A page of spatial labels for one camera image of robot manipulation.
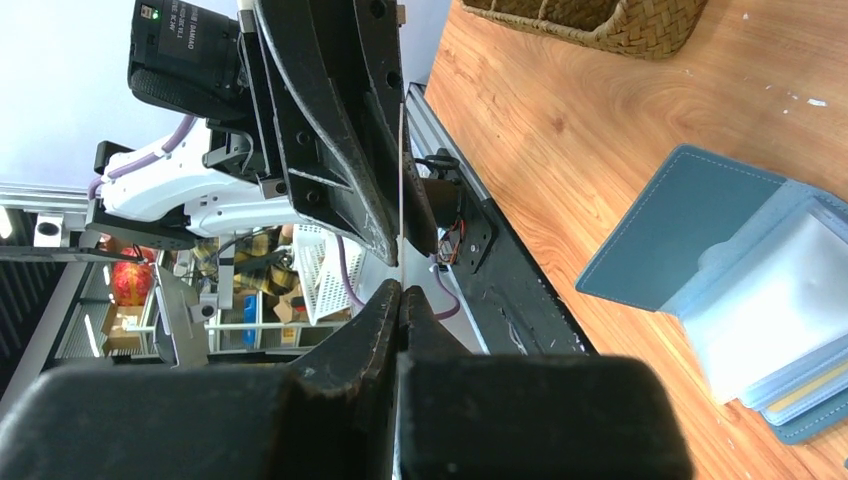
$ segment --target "white crate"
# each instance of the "white crate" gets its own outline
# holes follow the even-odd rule
[[[350,283],[356,291],[365,258],[362,248],[344,239]],[[350,308],[339,265],[336,236],[314,225],[296,225],[292,241],[294,267],[300,277],[309,323]]]

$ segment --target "wooden tabletop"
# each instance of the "wooden tabletop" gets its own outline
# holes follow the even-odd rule
[[[848,422],[785,446],[738,402],[713,402],[674,318],[574,289],[681,143],[848,198],[848,2],[709,0],[683,50],[656,63],[454,4],[427,99],[598,350],[655,369],[700,478],[848,477]]]

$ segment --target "woven basket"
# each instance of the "woven basket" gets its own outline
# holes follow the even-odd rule
[[[628,57],[674,55],[707,0],[461,0],[475,15]]]

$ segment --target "open wallet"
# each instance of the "open wallet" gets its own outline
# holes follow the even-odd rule
[[[848,416],[848,204],[682,145],[577,280],[674,315],[719,403],[786,444]]]

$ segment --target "yellow plaid fabric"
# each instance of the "yellow plaid fabric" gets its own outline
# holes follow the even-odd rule
[[[267,255],[277,249],[280,245],[291,244],[291,238],[282,234],[282,227],[266,230],[262,233],[236,242],[235,264],[249,260],[250,258]],[[217,275],[219,249],[218,239],[209,238],[198,241],[192,250],[197,258],[198,269],[206,272],[215,272]],[[236,289],[260,290],[268,295],[281,296],[289,293],[297,285],[297,273],[286,269],[282,264],[272,265],[266,269],[252,272],[240,273],[233,278],[233,286]]]

